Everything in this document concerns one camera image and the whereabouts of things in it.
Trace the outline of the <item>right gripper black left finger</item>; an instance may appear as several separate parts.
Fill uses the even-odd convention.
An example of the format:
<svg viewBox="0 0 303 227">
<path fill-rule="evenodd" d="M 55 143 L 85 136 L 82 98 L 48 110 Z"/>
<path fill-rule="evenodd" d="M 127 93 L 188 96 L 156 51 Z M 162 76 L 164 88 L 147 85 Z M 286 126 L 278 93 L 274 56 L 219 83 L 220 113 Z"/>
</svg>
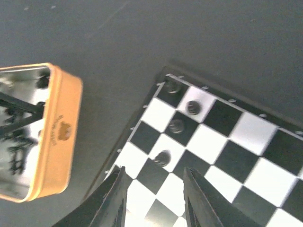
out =
<svg viewBox="0 0 303 227">
<path fill-rule="evenodd" d="M 116 168 L 101 185 L 55 227 L 123 227 L 127 202 L 125 167 Z"/>
</svg>

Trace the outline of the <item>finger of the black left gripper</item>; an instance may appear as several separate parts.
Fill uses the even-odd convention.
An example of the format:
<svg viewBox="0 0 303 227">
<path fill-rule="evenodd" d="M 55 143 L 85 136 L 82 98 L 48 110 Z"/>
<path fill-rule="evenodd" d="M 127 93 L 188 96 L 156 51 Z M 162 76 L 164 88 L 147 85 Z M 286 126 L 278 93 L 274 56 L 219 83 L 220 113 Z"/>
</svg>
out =
<svg viewBox="0 0 303 227">
<path fill-rule="evenodd" d="M 38 102 L 34 105 L 3 92 L 0 93 L 0 105 L 8 109 L 9 114 L 12 114 L 5 120 L 8 124 L 0 127 L 1 137 L 41 120 L 45 108 L 45 102 Z"/>
</svg>

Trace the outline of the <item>black rook piece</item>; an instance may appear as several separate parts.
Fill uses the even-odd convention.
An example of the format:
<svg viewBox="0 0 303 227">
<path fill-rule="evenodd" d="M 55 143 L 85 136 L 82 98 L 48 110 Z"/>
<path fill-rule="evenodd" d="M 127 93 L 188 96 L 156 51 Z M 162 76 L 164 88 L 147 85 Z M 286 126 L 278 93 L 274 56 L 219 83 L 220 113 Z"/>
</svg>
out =
<svg viewBox="0 0 303 227">
<path fill-rule="evenodd" d="M 163 150 L 160 152 L 154 159 L 154 163 L 159 165 L 160 167 L 167 166 L 171 161 L 171 155 L 169 150 Z"/>
</svg>

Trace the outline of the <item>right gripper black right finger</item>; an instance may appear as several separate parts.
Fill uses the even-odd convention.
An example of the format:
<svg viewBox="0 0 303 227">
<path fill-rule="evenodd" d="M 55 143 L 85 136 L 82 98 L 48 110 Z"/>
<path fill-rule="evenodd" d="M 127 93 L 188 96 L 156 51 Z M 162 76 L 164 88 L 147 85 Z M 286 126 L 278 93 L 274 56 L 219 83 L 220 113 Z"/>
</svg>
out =
<svg viewBox="0 0 303 227">
<path fill-rule="evenodd" d="M 229 203 L 196 169 L 186 167 L 183 182 L 187 226 L 260 226 Z"/>
</svg>

